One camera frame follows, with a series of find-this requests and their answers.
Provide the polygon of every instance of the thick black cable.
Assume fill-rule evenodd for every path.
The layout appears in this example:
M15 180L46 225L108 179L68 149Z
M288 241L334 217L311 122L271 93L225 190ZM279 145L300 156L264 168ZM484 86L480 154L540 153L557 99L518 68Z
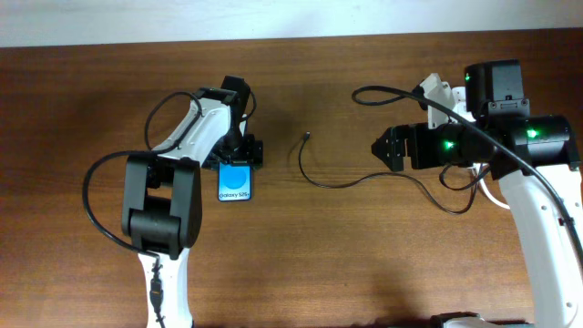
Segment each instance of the thick black cable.
M577 234L577 230L575 229L575 221L569 215L567 207L563 203L563 200L560 198L557 191L553 188L553 186L550 184L550 182L548 182L548 180L545 179L545 177L540 172L538 172L537 169L533 168L530 164L528 164L526 161L521 159L512 150L506 148L498 140L490 137L481 128L475 126L470 121L463 118L461 115L455 113L453 110L451 110L451 109L449 109L449 108L447 108L447 107L445 107L445 106L443 106L443 105L441 105L441 104L439 104L431 99L427 99L426 97L423 97L422 95L416 95L416 94L413 94L411 92L407 92L407 91L397 89L394 87L366 86L366 87L360 87L360 88L357 88L356 90L354 90L352 97L353 97L353 99L356 99L354 101L357 101L357 100L362 101L357 96L364 91L371 91L371 90L390 93L390 94L401 96L401 97L408 97L414 101L426 104L427 106L431 106L431 107L439 110L440 112L442 112L442 113L444 113L452 118L455 118L461 125L470 129L472 132L476 133L478 137L487 141L489 144L493 145L499 151L501 151L504 155L506 155L510 159L512 159L521 169L523 169L527 173L530 173L531 175L535 176L540 181L540 183L545 187L545 189L547 189L551 198L553 199L553 201L557 205L558 211L560 212L562 219L565 222L565 225L567 226L568 235L571 239L571 242L573 242L573 246L575 247L575 252L576 252L577 257L578 257L579 266L581 268L583 268L583 245L581 245L581 240Z
M106 237L111 239L117 245L119 245L127 250L134 251L138 254L147 255L147 256L154 258L156 261L154 263L152 271L154 272L154 277L158 280L159 280L159 269L161 268L161 265L159 263L160 257L155 252L143 251L143 250L141 250L141 249L139 249L131 244L128 244L127 242L121 240L118 236L114 235L111 231L107 230L103 225L101 225L101 223L99 223L95 214L91 210L91 206L89 205L89 184L91 182L91 178L93 177L93 173L95 173L97 168L99 168L99 166L101 166L103 163L105 163L111 159L116 159L119 157L126 157L126 156L152 156L153 157L153 156L165 154L165 153L172 151L180 144L180 142L182 142L182 140L189 133L192 126L194 126L194 124L199 120L200 116L202 115L202 105L200 104L199 100L194 96L194 94L187 92L187 91L179 91L179 92L175 92L175 93L165 97L150 112L150 115L148 115L147 122L149 123L149 121L154 116L156 111L158 111L158 109L160 109L162 107L162 105L164 105L169 99L171 99L172 97L175 97L177 95L189 96L190 99L197 104L198 110L197 110L197 114L196 114L195 118L192 119L192 121L190 121L190 123L187 125L187 127L182 132L182 134L172 143L172 145L170 145L168 148L159 149L159 150L125 150L125 151L118 151L115 153L111 153L111 154L106 155L103 158L99 159L95 163L93 163L93 165L91 165L91 167L87 170L85 178L83 179L83 189L82 189L83 207L84 207L85 212L86 212L87 216L89 217L89 220L91 221L91 223L93 223L93 225L97 228L98 231L103 233ZM147 128L146 128L145 138L146 138L146 143L148 145L148 148L150 148L149 143L148 143L148 129ZM160 314L160 305L162 302L161 298L159 300L158 306L156 306L154 304L151 297L150 297L150 302L152 302L152 305L154 306L155 313L157 316L157 322L159 322L161 328L165 328L165 325L163 323L163 317Z
M451 165L451 164L446 165L444 167L444 170L442 170L441 173L439 173L439 182L441 182L442 186L448 188L449 190L454 190L454 191L468 190L468 189L474 187L476 185L476 183L480 182L481 179L485 178L486 175L488 175L488 173L490 173L490 170L492 169L491 167L488 166L484 170L481 170L481 172L472 180L472 182L466 184L464 187L454 188L454 187L450 187L445 182L445 174L452 166L453 165Z
M448 208L441 205L433 197L433 195L431 194L431 192L429 192L429 190L423 184L423 182L421 182L420 180L418 180L412 176L409 176L409 175L406 175L403 173L396 173L396 172L376 172L376 173L372 173L372 174L369 174L367 176L364 176L364 177L357 179L355 181L343 183L343 184L339 184L339 185L326 185L326 184L320 183L320 182L315 181L312 178L310 178L306 174L306 172L303 170L302 153L303 153L303 148L306 145L306 142L308 141L309 138L310 138L310 132L306 132L306 134L303 136L303 143L302 143L302 146L300 147L300 152L298 153L298 165L300 167L300 172L302 173L303 177L306 178L306 180L308 180L308 182L310 182L312 185L314 185L316 187L326 188L326 189L344 189L344 188L350 188L352 186L356 186L357 184L364 182L364 181L367 181L368 179L373 179L373 178L378 178L378 177L399 177L399 178L409 179L410 181L414 182L421 189L421 191L425 194L425 196L429 199L429 201L431 201L439 210L442 210L446 213L449 213L452 215L464 214L464 213L468 212L472 208L472 205L474 204L474 199L476 198L476 194L477 194L477 185L475 185L472 188L472 191L470 193L470 199L467 202L467 205L463 209L461 209L461 210L449 210Z
M251 109L251 113L249 113L248 116L241 119L241 122L248 120L253 115L253 113L255 113L255 109L257 109L257 98L255 98L255 94L253 91L251 91L251 89L249 90L249 93L251 94L251 99L253 99L253 108Z

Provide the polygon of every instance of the white background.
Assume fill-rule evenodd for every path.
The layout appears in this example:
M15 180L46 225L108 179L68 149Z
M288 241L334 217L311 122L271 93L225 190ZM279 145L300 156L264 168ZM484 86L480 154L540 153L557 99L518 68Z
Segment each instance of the white background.
M583 0L0 0L0 46L583 26Z

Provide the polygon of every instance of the white cable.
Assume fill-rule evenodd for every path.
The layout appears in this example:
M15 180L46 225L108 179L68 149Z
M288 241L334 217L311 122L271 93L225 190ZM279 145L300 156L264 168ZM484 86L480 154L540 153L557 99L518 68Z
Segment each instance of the white cable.
M472 171L472 174L474 175L474 177L477 177L477 175L480 173L480 166L481 166L481 164L475 163L474 166L472 168L470 168L470 170ZM498 205L499 207L501 207L503 209L510 210L510 207L508 205L506 205L505 203L503 203L500 200L497 200L490 193L490 190L488 190L488 187L486 186L486 183L484 182L484 179L481 179L480 180L479 185L480 185L480 189L482 189L482 191L484 192L484 194L486 195L486 197L488 197L489 200L491 200L493 203L495 203L496 205Z

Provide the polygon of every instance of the green led indicator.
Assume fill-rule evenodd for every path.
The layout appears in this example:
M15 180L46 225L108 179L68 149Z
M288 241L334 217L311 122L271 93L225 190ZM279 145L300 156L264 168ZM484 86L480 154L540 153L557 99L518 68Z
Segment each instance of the green led indicator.
M445 146L445 150L449 150L455 146L455 143L451 142L451 141L446 141L446 142L444 142L444 146Z
M534 129L530 129L527 131L527 136L529 138L534 138L534 137L538 136L538 131L536 131Z

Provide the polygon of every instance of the wooden table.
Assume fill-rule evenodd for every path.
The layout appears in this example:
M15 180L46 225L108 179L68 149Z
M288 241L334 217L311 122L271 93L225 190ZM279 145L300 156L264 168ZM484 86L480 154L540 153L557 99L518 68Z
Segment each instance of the wooden table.
M426 114L411 101L358 106L355 88L410 89L433 72L459 86L465 66L516 57L533 114L567 116L583 149L582 49L583 30L1 49L0 325L145 326L138 259L89 223L81 181L102 155L144 148L146 115L161 98L227 74L257 94L250 132L264 140L265 167L249 202L220 203L216 172L202 174L204 220L189 260L198 324L349 326L455 311L532 321L508 211L480 195L468 214L450 216L397 178L315 188L298 170L299 141L311 131L305 167L319 180L386 170L371 143ZM159 112L154 141L187 104ZM103 167L91 189L96 215L119 234L124 163ZM447 206L467 202L439 184L439 169L406 172Z

